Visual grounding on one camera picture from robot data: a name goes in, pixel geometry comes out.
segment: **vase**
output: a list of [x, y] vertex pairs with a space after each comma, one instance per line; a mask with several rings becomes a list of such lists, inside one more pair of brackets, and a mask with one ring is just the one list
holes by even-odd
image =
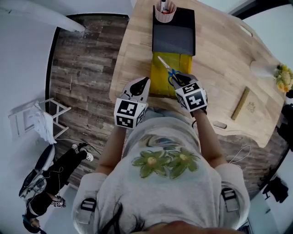
[[277, 69], [277, 65], [268, 64], [265, 62], [252, 61], [250, 70], [253, 75], [260, 77], [272, 77]]

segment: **white cloth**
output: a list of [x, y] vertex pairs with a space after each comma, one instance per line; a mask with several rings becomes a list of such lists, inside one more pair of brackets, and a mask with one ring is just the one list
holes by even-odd
[[[145, 228], [176, 220], [204, 228], [239, 228], [250, 206], [242, 170], [232, 164], [213, 169], [198, 151], [196, 136], [187, 124], [172, 117], [147, 120], [129, 136], [126, 156], [109, 176], [83, 177], [73, 213], [92, 192], [97, 193], [94, 234], [113, 217], [117, 202], [123, 205], [119, 225], [125, 233], [135, 226], [135, 217], [145, 221]], [[221, 195], [225, 187], [236, 193], [236, 215], [226, 215]]]
[[57, 143], [53, 136], [53, 119], [46, 119], [46, 113], [38, 101], [32, 106], [29, 119], [34, 124], [34, 130], [49, 144]]

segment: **pink basket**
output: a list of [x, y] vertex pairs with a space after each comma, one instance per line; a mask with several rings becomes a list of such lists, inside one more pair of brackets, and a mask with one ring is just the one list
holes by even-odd
[[169, 23], [173, 19], [173, 16], [175, 14], [177, 7], [172, 1], [166, 0], [166, 9], [168, 9], [168, 11], [170, 11], [171, 13], [170, 14], [163, 14], [160, 12], [160, 9], [161, 9], [161, 1], [159, 1], [155, 5], [156, 19], [158, 21], [160, 21], [161, 23]]

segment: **black tray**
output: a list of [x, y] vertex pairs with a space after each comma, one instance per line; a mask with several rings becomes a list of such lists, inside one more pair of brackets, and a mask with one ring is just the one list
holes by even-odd
[[161, 23], [152, 15], [152, 51], [195, 55], [194, 10], [177, 7], [169, 23]]

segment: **tabletop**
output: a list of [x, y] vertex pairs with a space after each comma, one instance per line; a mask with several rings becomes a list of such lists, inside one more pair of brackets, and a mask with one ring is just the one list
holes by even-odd
[[[156, 0], [138, 0], [128, 23], [112, 78], [112, 102], [124, 86], [151, 75], [152, 6]], [[261, 78], [250, 71], [252, 61], [278, 64], [255, 31], [242, 20], [196, 0], [173, 0], [178, 7], [195, 11], [195, 56], [191, 73], [202, 83], [208, 96], [207, 113], [215, 132], [244, 135], [265, 147], [279, 119], [285, 95], [273, 77]], [[259, 119], [242, 124], [231, 119], [245, 88], [260, 100]], [[176, 100], [148, 97], [149, 106], [173, 110], [191, 118]]]

